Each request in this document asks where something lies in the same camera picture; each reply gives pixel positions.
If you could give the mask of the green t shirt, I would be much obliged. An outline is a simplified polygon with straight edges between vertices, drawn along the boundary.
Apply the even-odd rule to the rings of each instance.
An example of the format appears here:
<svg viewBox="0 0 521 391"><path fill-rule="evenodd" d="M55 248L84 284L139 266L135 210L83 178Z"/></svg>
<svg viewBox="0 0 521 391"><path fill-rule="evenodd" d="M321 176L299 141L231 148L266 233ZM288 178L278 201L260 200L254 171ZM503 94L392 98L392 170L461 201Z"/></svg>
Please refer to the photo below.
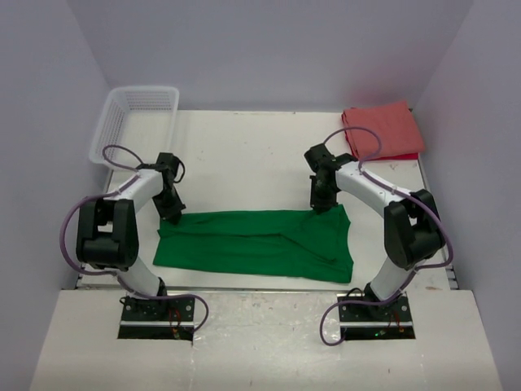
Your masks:
<svg viewBox="0 0 521 391"><path fill-rule="evenodd" d="M337 205L313 210L188 213L161 222L155 266L350 283L350 221Z"/></svg>

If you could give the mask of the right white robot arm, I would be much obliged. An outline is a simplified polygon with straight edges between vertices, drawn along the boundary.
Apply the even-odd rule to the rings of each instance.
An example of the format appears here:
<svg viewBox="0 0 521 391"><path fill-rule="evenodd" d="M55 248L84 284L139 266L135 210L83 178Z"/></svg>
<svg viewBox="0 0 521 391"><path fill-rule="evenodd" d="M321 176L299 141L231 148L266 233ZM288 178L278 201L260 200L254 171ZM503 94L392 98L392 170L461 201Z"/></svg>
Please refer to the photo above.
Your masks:
<svg viewBox="0 0 521 391"><path fill-rule="evenodd" d="M310 206L324 213L338 205L337 194L348 193L383 219L386 259L378 274L366 285L363 310L373 320L392 311L392 302L403 292L418 268L445 246L436 219L432 194L422 189L397 187L364 169L354 156L334 156L326 145L311 147L304 158L313 171Z"/></svg>

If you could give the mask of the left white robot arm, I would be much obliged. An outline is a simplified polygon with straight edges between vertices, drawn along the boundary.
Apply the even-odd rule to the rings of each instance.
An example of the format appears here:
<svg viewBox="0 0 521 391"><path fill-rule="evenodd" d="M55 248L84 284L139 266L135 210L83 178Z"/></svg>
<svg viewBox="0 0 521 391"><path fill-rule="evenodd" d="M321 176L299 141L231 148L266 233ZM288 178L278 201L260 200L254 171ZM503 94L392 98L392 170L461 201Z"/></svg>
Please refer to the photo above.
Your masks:
<svg viewBox="0 0 521 391"><path fill-rule="evenodd" d="M150 271L138 255L137 213L152 202L160 220L177 224L186 206L175 185L185 175L182 161L161 152L153 164L141 163L131 179L113 192L87 200L79 207L77 260L102 274L116 277L140 310L152 320L169 310L164 281Z"/></svg>

